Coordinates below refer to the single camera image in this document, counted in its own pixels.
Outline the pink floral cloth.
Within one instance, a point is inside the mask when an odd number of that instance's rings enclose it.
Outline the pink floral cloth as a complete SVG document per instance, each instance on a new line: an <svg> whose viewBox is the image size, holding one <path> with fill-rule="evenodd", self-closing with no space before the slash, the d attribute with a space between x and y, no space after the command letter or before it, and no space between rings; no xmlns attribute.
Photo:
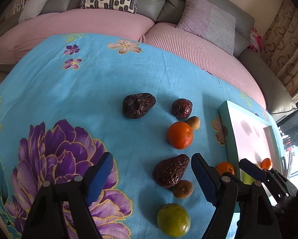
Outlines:
<svg viewBox="0 0 298 239"><path fill-rule="evenodd" d="M262 40L263 37L258 33L257 29L253 27L250 32L248 49L260 54L263 49Z"/></svg>

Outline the white magazine rack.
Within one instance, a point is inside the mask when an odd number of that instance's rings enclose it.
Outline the white magazine rack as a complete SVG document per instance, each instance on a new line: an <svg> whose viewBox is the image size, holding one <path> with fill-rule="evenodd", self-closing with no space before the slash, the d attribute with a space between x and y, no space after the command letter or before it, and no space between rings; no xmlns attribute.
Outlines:
<svg viewBox="0 0 298 239"><path fill-rule="evenodd" d="M27 3L30 0L17 0L14 4L13 4L13 8L10 9L8 16L11 17L14 14L16 14L17 12L23 10L25 8L25 6L27 5Z"/></svg>

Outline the large green jujube fruit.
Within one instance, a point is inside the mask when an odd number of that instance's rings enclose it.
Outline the large green jujube fruit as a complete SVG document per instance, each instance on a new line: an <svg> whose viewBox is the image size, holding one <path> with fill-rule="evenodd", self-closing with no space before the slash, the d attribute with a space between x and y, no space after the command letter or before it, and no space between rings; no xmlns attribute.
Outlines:
<svg viewBox="0 0 298 239"><path fill-rule="evenodd" d="M254 181L255 179L253 177L251 177L245 171L242 170L242 182L244 182L244 184L251 185Z"/></svg>

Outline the large wrinkled red date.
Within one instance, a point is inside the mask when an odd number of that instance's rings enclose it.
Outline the large wrinkled red date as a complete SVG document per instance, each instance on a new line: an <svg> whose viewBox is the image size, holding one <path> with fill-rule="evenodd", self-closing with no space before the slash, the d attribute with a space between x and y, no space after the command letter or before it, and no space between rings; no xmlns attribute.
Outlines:
<svg viewBox="0 0 298 239"><path fill-rule="evenodd" d="M180 182L188 165L189 157L185 154L165 159L155 166L153 178L158 185L171 188Z"/></svg>

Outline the small round red date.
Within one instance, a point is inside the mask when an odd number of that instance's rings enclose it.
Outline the small round red date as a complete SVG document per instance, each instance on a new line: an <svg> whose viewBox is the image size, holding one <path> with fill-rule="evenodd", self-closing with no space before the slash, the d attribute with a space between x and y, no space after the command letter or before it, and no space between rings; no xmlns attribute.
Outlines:
<svg viewBox="0 0 298 239"><path fill-rule="evenodd" d="M190 100L184 98L177 99L172 104L172 114L177 119L186 119L190 116L192 107L193 104Z"/></svg>

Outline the orange tangerine with stem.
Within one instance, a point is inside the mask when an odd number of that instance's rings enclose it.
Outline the orange tangerine with stem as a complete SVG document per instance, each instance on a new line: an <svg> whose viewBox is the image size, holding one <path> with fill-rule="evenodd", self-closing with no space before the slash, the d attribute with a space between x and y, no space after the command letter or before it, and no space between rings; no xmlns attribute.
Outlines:
<svg viewBox="0 0 298 239"><path fill-rule="evenodd" d="M272 160L270 158L265 158L261 162L261 169L270 170L273 166Z"/></svg>

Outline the small green jujube fruit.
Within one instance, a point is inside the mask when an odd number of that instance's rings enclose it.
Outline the small green jujube fruit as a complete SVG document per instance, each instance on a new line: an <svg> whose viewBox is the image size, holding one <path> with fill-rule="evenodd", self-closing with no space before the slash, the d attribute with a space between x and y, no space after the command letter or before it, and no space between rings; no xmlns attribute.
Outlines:
<svg viewBox="0 0 298 239"><path fill-rule="evenodd" d="M191 217L186 208L176 203L168 203L158 211L157 225L163 233L178 238L188 233Z"/></svg>

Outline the grey leather sofa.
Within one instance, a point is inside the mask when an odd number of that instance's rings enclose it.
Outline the grey leather sofa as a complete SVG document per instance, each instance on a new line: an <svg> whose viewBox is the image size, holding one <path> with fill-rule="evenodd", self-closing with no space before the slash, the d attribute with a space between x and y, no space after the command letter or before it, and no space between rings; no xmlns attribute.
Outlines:
<svg viewBox="0 0 298 239"><path fill-rule="evenodd" d="M254 77L264 95L267 109L273 116L294 112L297 107L281 82L269 73L264 63L253 53L246 52L246 41L251 35L255 19L229 0L207 0L227 11L236 18L234 56L242 58L247 69L254 71L256 65L264 70L263 75ZM78 9L81 0L48 0L41 14L51 14ZM177 24L185 8L185 0L138 0L137 14L154 22ZM25 29L16 27L21 13L17 12L0 25L0 70L9 72L26 54L28 49L21 39L26 36Z"/></svg>

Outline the blue floral tablecloth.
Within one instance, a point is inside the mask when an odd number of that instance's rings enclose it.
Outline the blue floral tablecloth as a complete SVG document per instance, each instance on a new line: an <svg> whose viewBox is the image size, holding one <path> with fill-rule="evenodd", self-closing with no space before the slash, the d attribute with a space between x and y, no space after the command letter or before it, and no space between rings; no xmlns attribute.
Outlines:
<svg viewBox="0 0 298 239"><path fill-rule="evenodd" d="M157 227L172 192L152 173L161 160L179 155L167 141L178 98L192 101L201 120L191 146L210 165L227 159L218 113L231 101L274 124L258 103L227 82L165 50L138 42L119 53L118 38L83 34L69 41L51 36L25 55L0 84L0 227L21 238L40 186L83 175L104 152L115 164L90 206L104 238L165 238ZM122 102L150 93L156 104L129 119Z"/></svg>

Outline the brown patterned curtain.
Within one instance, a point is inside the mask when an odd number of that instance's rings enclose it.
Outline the brown patterned curtain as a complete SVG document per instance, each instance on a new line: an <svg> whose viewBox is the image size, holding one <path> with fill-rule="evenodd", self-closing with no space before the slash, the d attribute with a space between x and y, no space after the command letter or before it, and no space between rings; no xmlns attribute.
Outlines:
<svg viewBox="0 0 298 239"><path fill-rule="evenodd" d="M283 3L263 36L261 58L282 82L291 97L298 94L298 9Z"/></svg>

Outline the white tray with teal rim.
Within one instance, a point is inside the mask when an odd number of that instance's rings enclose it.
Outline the white tray with teal rim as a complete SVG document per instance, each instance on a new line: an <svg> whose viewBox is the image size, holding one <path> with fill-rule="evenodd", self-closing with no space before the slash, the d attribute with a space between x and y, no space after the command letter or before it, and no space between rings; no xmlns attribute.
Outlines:
<svg viewBox="0 0 298 239"><path fill-rule="evenodd" d="M236 177L242 181L239 161L244 158L259 166L265 158L270 158L273 168L281 171L283 144L275 126L228 100L218 110L228 162L233 165Z"/></svg>

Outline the light grey cushion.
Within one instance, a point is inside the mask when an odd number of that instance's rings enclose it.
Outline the light grey cushion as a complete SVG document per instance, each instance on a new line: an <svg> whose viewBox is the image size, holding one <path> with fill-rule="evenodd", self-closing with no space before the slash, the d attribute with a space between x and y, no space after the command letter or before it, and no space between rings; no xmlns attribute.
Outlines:
<svg viewBox="0 0 298 239"><path fill-rule="evenodd" d="M36 18L48 0L29 0L20 14L18 23Z"/></svg>

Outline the lilac grey cushion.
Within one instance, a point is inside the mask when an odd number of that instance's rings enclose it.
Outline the lilac grey cushion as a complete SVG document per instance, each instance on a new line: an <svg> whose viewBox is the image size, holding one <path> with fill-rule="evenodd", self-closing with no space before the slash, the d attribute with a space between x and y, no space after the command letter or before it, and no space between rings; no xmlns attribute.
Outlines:
<svg viewBox="0 0 298 239"><path fill-rule="evenodd" d="M229 55L234 52L236 18L207 0L186 0L177 29L201 37Z"/></svg>

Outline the brown longan near date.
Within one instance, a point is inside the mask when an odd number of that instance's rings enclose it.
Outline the brown longan near date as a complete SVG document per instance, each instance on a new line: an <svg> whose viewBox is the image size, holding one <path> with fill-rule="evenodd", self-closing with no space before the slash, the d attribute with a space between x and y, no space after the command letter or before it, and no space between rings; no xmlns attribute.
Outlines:
<svg viewBox="0 0 298 239"><path fill-rule="evenodd" d="M197 116L192 116L191 118L189 118L186 123L191 127L191 129L193 131L196 131L200 128L200 118Z"/></svg>

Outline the pink sofa seat cover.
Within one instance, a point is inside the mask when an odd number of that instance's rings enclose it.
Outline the pink sofa seat cover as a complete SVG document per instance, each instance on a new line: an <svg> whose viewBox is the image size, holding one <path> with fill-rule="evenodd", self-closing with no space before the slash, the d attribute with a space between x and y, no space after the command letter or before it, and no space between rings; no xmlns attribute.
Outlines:
<svg viewBox="0 0 298 239"><path fill-rule="evenodd" d="M131 39L169 51L226 81L267 108L259 85L235 57L209 41L176 28L154 23L148 17L105 9L73 9L42 14L19 22L16 14L0 24L0 65L5 71L51 35L62 34L74 41L83 33L98 33Z"/></svg>

